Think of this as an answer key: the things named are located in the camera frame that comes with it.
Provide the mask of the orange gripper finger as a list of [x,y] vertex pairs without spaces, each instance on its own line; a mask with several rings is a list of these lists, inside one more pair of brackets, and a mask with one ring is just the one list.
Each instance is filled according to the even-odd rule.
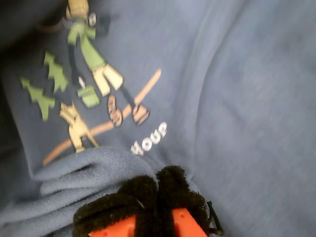
[[206,201],[203,196],[190,189],[185,171],[179,166],[167,166],[160,170],[156,177],[158,180],[158,214],[162,224],[166,227],[163,233],[168,237],[175,236],[172,210],[185,208],[204,233],[207,236],[210,235]]
[[114,194],[85,204],[73,216],[73,236],[87,237],[131,216],[136,217],[135,237],[172,237],[173,217],[162,206],[155,180],[147,175],[126,181]]

